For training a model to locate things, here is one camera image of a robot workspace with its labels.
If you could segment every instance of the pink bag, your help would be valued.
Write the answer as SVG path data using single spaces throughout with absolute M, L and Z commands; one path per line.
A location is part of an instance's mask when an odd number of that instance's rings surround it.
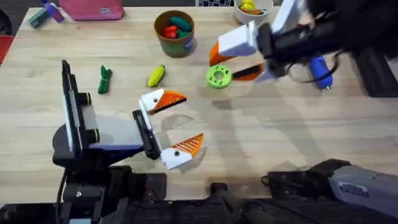
M 61 8 L 76 21 L 105 21 L 121 19 L 120 0 L 59 0 Z

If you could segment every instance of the blue marker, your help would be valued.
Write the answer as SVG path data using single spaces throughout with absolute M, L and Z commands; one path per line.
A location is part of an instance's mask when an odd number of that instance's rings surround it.
M 311 59 L 310 65 L 308 66 L 314 78 L 320 78 L 326 75 L 329 72 L 328 65 L 323 57 L 314 57 Z M 331 75 L 322 80 L 317 81 L 317 86 L 319 89 L 327 89 L 330 91 L 330 88 L 333 84 L 333 78 Z

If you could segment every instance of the cable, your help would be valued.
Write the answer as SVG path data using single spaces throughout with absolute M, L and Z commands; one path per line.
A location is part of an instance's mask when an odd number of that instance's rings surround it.
M 134 222 L 134 218 L 136 217 L 137 212 L 138 212 L 138 210 L 140 209 L 140 207 L 141 207 L 140 205 L 142 204 L 142 202 L 143 202 L 143 200 L 141 200 L 141 201 L 139 202 L 139 204 L 137 205 L 136 211 L 134 212 L 134 214 L 133 214 L 132 217 L 131 217 L 130 224 L 132 224 L 132 223 Z
M 261 183 L 264 184 L 266 187 L 269 187 L 269 184 L 266 181 L 266 179 L 268 179 L 268 175 L 262 176 L 261 177 Z
M 61 204 L 61 196 L 62 196 L 62 190 L 63 186 L 65 185 L 65 181 L 67 179 L 67 170 L 63 170 L 61 182 L 60 182 L 60 187 L 58 188 L 58 193 L 57 193 L 57 201 L 55 202 L 55 223 L 56 224 L 61 224 L 60 221 L 60 204 Z
M 287 73 L 288 76 L 291 80 L 297 82 L 297 83 L 314 83 L 314 82 L 318 82 L 320 80 L 323 80 L 329 76 L 331 76 L 332 74 L 334 74 L 337 70 L 337 68 L 340 66 L 340 60 L 339 60 L 339 56 L 344 52 L 344 50 L 337 52 L 334 56 L 333 56 L 333 61 L 335 62 L 333 68 L 331 68 L 331 70 L 326 73 L 324 76 L 321 76 L 319 78 L 315 78 L 313 80 L 299 80 L 298 78 L 295 78 L 291 73 L 290 73 L 290 68 L 292 68 L 293 65 L 295 65 L 296 63 L 291 63 L 288 67 L 287 67 Z
M 271 201 L 268 201 L 268 200 L 265 200 L 265 199 L 260 199 L 260 201 L 265 202 L 265 203 L 268 203 L 268 204 L 270 204 L 270 205 L 273 205 L 273 206 L 278 207 L 278 208 L 280 208 L 280 209 L 283 209 L 283 210 L 285 210 L 285 211 L 294 213 L 294 214 L 296 214 L 296 215 L 302 217 L 303 219 L 305 219 L 305 220 L 307 220 L 307 221 L 310 221 L 310 222 L 312 222 L 312 223 L 322 224 L 321 222 L 318 222 L 318 221 L 316 221 L 316 220 L 314 220 L 314 219 L 312 219 L 312 218 L 310 218 L 310 217 L 308 217 L 308 216 L 306 216 L 306 215 L 303 215 L 303 214 L 301 214 L 301 213 L 299 213 L 299 212 L 296 212 L 295 210 L 292 210 L 291 208 L 285 207 L 285 206 L 283 206 L 283 205 L 279 205 L 278 203 L 271 202 Z

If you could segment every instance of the table surface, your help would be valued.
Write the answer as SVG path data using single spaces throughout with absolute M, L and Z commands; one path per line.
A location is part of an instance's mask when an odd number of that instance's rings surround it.
M 368 98 L 347 55 L 331 92 L 282 78 L 277 83 L 233 82 L 224 90 L 205 83 L 208 52 L 217 37 L 237 27 L 232 7 L 184 7 L 195 21 L 191 55 L 166 56 L 153 22 L 166 7 L 125 8 L 114 22 L 47 21 L 40 30 L 25 22 L 0 67 L 0 203 L 54 202 L 62 168 L 52 163 L 52 136 L 63 124 L 61 60 L 91 92 L 98 114 L 132 119 L 137 100 L 152 91 L 146 81 L 164 64 L 166 90 L 188 101 L 151 117 L 163 146 L 205 133 L 189 164 L 168 171 L 144 153 L 118 164 L 138 172 L 165 172 L 168 199 L 204 198 L 212 182 L 232 192 L 263 197 L 260 176 L 270 170 L 305 169 L 325 159 L 398 174 L 398 100 Z M 38 9 L 29 9 L 27 17 Z M 326 57 L 332 66 L 330 57 Z M 261 62 L 260 55 L 224 63 L 232 71 Z M 100 66 L 113 70 L 110 92 L 96 94 Z M 293 67 L 292 74 L 306 75 Z

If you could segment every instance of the cup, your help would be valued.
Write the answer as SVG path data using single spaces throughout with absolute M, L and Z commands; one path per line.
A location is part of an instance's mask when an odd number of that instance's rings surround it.
M 165 27 L 170 25 L 169 19 L 172 16 L 177 16 L 187 21 L 192 27 L 191 33 L 180 39 L 165 38 L 163 31 Z M 187 13 L 178 10 L 163 12 L 155 20 L 155 31 L 163 51 L 168 56 L 173 58 L 185 57 L 191 52 L 193 47 L 194 23 Z

